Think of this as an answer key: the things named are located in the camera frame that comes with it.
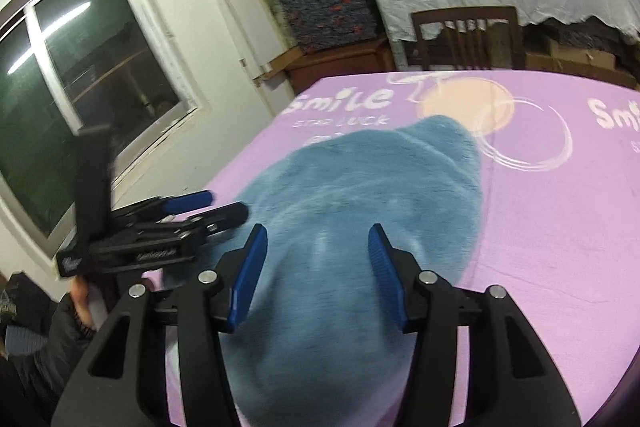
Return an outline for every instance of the window pane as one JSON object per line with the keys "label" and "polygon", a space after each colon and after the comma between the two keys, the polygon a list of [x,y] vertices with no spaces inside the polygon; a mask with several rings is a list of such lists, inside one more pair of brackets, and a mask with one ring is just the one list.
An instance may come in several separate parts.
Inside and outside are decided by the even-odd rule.
{"label": "window pane", "polygon": [[31,53],[24,20],[0,41],[0,171],[45,235],[73,203],[72,134]]}
{"label": "window pane", "polygon": [[127,0],[42,0],[40,28],[85,125],[109,123],[120,153],[178,103]]}

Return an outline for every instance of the folded fabric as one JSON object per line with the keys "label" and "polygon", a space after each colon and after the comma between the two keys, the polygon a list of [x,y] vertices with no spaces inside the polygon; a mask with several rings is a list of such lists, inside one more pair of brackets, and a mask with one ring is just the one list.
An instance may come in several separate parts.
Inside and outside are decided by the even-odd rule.
{"label": "folded fabric", "polygon": [[444,116],[354,132],[290,154],[239,199],[249,221],[207,258],[241,246],[255,223],[268,230],[248,319],[222,335],[239,409],[252,427],[373,427],[402,393],[415,336],[383,311],[367,233],[381,223],[455,284],[481,215],[474,140]]}

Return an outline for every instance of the wooden chair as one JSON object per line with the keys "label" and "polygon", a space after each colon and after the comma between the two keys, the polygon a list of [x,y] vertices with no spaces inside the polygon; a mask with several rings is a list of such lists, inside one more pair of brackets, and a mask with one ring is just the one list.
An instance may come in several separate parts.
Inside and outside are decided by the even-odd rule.
{"label": "wooden chair", "polygon": [[422,69],[429,70],[431,62],[427,41],[422,37],[422,26],[440,23],[447,38],[453,67],[457,70],[490,70],[492,68],[491,39],[488,21],[506,20],[509,24],[511,40],[511,68],[525,69],[522,33],[518,25],[518,11],[515,6],[469,6],[426,10],[411,14],[414,23],[418,52],[422,59]]}

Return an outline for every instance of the window frame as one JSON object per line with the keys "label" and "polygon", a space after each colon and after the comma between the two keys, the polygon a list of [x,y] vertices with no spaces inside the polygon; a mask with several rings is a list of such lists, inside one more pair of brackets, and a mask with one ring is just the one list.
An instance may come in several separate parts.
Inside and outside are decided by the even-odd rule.
{"label": "window frame", "polygon": [[[71,133],[78,134],[82,126],[82,120],[73,107],[72,102],[67,98],[64,87],[56,70],[53,67],[49,52],[46,49],[44,40],[40,32],[39,22],[35,12],[36,4],[41,0],[12,0],[0,10],[0,28],[20,15],[26,21],[27,32],[34,50],[34,55],[40,71],[44,77],[47,89],[58,106],[62,117],[65,119]],[[114,162],[114,176],[117,178],[124,174],[135,161],[142,156],[146,150],[150,149],[154,143],[161,140],[167,131],[187,115],[198,108],[196,96],[188,81],[186,67],[181,60],[176,46],[171,42],[173,36],[153,0],[127,0],[133,15],[145,36],[149,49],[158,62],[160,68],[166,75],[167,80],[174,89],[178,97],[178,103],[171,108],[161,118],[156,120],[151,126],[145,129],[123,152],[121,152]],[[4,38],[15,25],[7,28],[0,35],[0,40]],[[46,256],[46,261],[50,264],[55,257],[60,246],[64,245],[73,236],[75,229],[74,206],[72,205],[51,234],[47,237],[37,225],[32,221],[25,209],[15,197],[10,186],[0,173],[0,210],[5,214],[10,214],[29,238],[42,250]],[[2,216],[3,221],[9,216]]]}

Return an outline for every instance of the pink tablecloth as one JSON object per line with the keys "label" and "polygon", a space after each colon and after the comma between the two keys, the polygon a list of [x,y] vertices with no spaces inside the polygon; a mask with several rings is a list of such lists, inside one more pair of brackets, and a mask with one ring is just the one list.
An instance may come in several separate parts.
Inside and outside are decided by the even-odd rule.
{"label": "pink tablecloth", "polygon": [[[482,152],[482,232],[461,286],[500,283],[554,357],[585,423],[640,345],[640,93],[551,73],[466,71],[326,78],[207,188],[233,202],[260,172],[318,140],[447,114]],[[468,364],[459,356],[452,425]],[[169,375],[180,421],[177,378]]]}

